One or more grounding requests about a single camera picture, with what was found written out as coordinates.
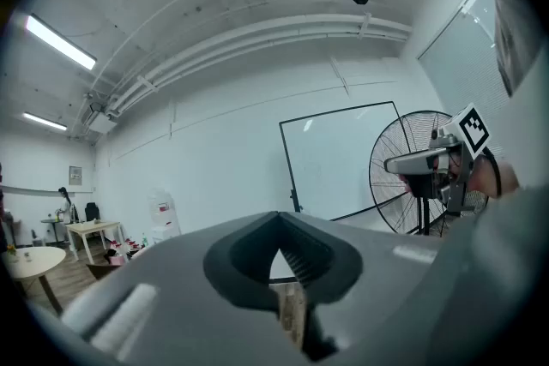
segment floor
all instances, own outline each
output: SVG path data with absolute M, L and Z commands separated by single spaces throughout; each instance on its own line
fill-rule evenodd
M 429 228 L 429 235 L 432 237 L 441 237 L 444 238 L 448 235 L 452 223 L 456 220 L 455 217 L 448 216 L 444 220 L 439 220 L 435 225 L 432 225 Z
M 282 329 L 301 348 L 305 331 L 305 291 L 298 282 L 275 284 L 271 288 L 278 293 Z
M 95 264 L 107 265 L 107 262 L 103 258 L 105 250 L 100 238 L 89 238 L 87 242 Z M 48 272 L 46 278 L 61 307 L 66 308 L 73 299 L 95 282 L 95 278 L 86 267 L 89 260 L 83 247 L 78 251 L 79 261 L 75 261 L 75 257 L 69 251 L 68 246 L 64 250 L 67 254 L 65 259 L 61 264 Z M 29 300 L 56 314 L 50 301 L 45 296 L 38 279 L 24 281 L 22 284 Z

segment table leg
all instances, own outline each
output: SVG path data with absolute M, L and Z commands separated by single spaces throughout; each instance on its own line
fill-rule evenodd
M 58 313 L 59 315 L 63 313 L 63 309 L 61 308 L 61 305 L 59 305 L 57 298 L 53 294 L 53 291 L 51 291 L 51 287 L 48 282 L 48 279 L 46 279 L 45 276 L 40 276 L 39 281 L 42 284 L 42 288 L 44 289 L 45 295 L 48 296 L 48 299 L 50 300 L 50 303 L 53 309 L 55 309 L 56 313 Z
M 122 235 L 122 227 L 120 225 L 117 226 L 118 229 L 118 238 L 120 239 L 120 243 L 125 246 L 126 243 L 124 241 L 124 235 Z M 125 252 L 124 247 L 122 247 L 122 255 L 124 256 L 124 261 L 128 262 L 128 254 Z
M 14 222 L 13 221 L 9 222 L 9 231 L 11 232 L 11 239 L 14 242 L 14 247 L 17 249 L 17 242 L 15 240 Z
M 70 249 L 72 250 L 72 254 L 75 256 L 75 260 L 78 261 L 78 252 L 76 251 L 75 240 L 72 238 L 72 232 L 67 229 L 67 233 L 69 234 Z
M 106 246 L 105 246 L 105 235 L 103 234 L 103 231 L 100 231 L 100 236 L 101 236 L 101 242 L 103 243 L 103 249 L 106 250 Z
M 18 280 L 16 280 L 15 288 L 19 291 L 20 295 L 27 298 L 27 292 L 25 291 L 25 287 L 23 286 L 22 282 L 19 282 Z
M 55 237 L 55 245 L 59 247 L 59 240 L 57 239 L 57 229 L 55 227 L 55 223 L 51 223 L 53 226 L 53 236 Z
M 85 233 L 82 233 L 82 241 L 84 242 L 84 247 L 86 248 L 86 254 L 87 258 L 89 259 L 89 263 L 94 264 L 94 258 L 92 258 L 92 254 L 89 251 L 89 247 L 87 246 L 87 238 Z

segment pedestal fan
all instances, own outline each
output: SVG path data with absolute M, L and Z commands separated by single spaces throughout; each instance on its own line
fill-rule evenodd
M 415 111 L 396 119 L 377 138 L 370 157 L 370 188 L 377 210 L 387 225 L 396 233 L 424 233 L 439 222 L 444 222 L 446 208 L 439 200 L 417 199 L 405 191 L 405 183 L 387 172 L 386 159 L 426 150 L 431 132 L 451 119 L 440 111 Z M 466 198 L 474 211 L 480 212 L 488 198 L 480 192 L 469 192 Z

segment desk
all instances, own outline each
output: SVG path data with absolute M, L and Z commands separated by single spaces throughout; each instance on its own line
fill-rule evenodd
M 142 249 L 139 249 L 137 250 L 132 256 L 131 256 L 131 259 L 133 260 L 134 258 L 136 258 L 137 256 L 141 256 L 145 253 L 145 250 L 147 249 L 150 249 L 151 246 L 148 246 L 148 247 L 143 247 Z
M 47 223 L 53 225 L 53 235 L 55 235 L 55 245 L 59 246 L 59 240 L 57 239 L 57 230 L 55 228 L 56 224 L 63 223 L 60 219 L 41 219 L 40 223 Z
M 61 314 L 63 309 L 59 305 L 53 291 L 51 291 L 45 274 L 63 261 L 65 258 L 64 250 L 57 247 L 25 247 L 16 251 L 19 258 L 18 262 L 9 262 L 8 254 L 6 252 L 2 253 L 4 266 L 8 269 L 13 280 L 22 281 L 24 279 L 38 278 L 51 306 L 58 314 Z M 31 261 L 27 261 L 25 257 L 25 253 L 27 252 L 30 255 Z
M 69 233 L 69 241 L 70 241 L 70 249 L 72 250 L 73 255 L 75 256 L 75 259 L 78 261 L 78 254 L 76 252 L 75 247 L 75 241 L 72 238 L 72 233 L 75 233 L 77 235 L 80 235 L 82 238 L 82 241 L 84 242 L 84 247 L 86 248 L 87 258 L 89 259 L 90 264 L 94 264 L 94 258 L 92 258 L 92 254 L 89 251 L 89 247 L 87 246 L 87 239 L 86 235 L 88 233 L 93 232 L 99 232 L 101 235 L 101 242 L 103 243 L 103 249 L 106 249 L 105 246 L 105 235 L 103 234 L 103 231 L 105 229 L 111 229 L 113 227 L 116 227 L 118 230 L 118 239 L 120 240 L 120 243 L 124 242 L 124 235 L 122 235 L 122 228 L 120 227 L 120 223 L 115 221 L 101 221 L 100 223 L 95 224 L 93 221 L 87 221 L 85 223 L 73 223 L 72 225 L 66 225 L 67 232 Z M 128 256 L 124 253 L 124 259 L 127 261 Z

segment wall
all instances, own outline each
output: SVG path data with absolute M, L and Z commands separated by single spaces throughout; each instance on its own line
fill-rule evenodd
M 374 39 L 276 46 L 144 100 L 98 142 L 103 217 L 122 221 L 132 237 L 148 234 L 147 195 L 155 187 L 172 194 L 183 233 L 253 213 L 292 211 L 279 121 L 385 100 L 394 100 L 401 114 L 440 107 L 425 78 L 393 57 L 399 49 Z M 384 228 L 378 215 L 365 221 Z M 273 275 L 288 276 L 284 270 L 276 262 Z
M 465 1 L 425 0 L 413 18 L 413 31 L 402 49 L 400 59 L 423 81 L 424 87 L 431 87 L 431 83 L 418 63 L 418 57 L 444 30 Z
M 15 231 L 17 244 L 30 244 L 31 230 L 47 242 L 54 241 L 51 225 L 40 220 L 48 218 L 48 213 L 54 216 L 61 207 L 57 192 L 61 186 L 69 191 L 81 218 L 85 216 L 86 204 L 93 200 L 94 150 L 89 145 L 4 120 L 0 122 L 0 162 L 4 206 L 21 220 Z M 70 165 L 82 167 L 82 186 L 69 186 Z M 61 238 L 64 228 L 56 227 Z
M 375 206 L 370 156 L 378 137 L 397 118 L 395 107 L 383 104 L 284 123 L 301 212 L 337 219 Z

